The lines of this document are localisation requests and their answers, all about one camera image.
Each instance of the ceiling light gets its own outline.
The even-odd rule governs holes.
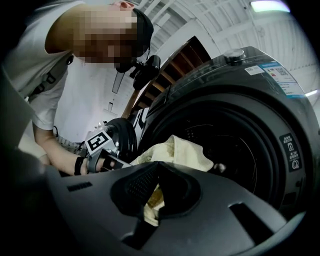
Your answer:
[[[282,12],[287,12],[290,13],[290,9],[288,6],[286,6],[283,2],[281,1],[254,1],[250,3],[253,10],[258,13],[258,12],[265,12],[265,11],[282,11]]]
[[[311,96],[311,95],[316,94],[317,92],[318,92],[318,90],[312,90],[312,91],[306,93],[305,96],[309,97],[309,96]]]

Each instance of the towel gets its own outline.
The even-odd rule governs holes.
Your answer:
[[[138,165],[153,161],[163,161],[187,166],[203,172],[209,171],[214,163],[203,154],[203,147],[175,135],[160,144],[149,148],[142,155],[131,162],[131,165]],[[157,227],[159,225],[159,209],[165,206],[164,196],[159,184],[147,204],[144,206],[144,221]]]

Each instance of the dark gray washing machine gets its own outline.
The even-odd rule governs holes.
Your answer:
[[[290,73],[254,48],[204,63],[159,95],[138,154],[176,135],[203,146],[229,178],[287,218],[304,209],[319,180],[320,135],[313,108]]]

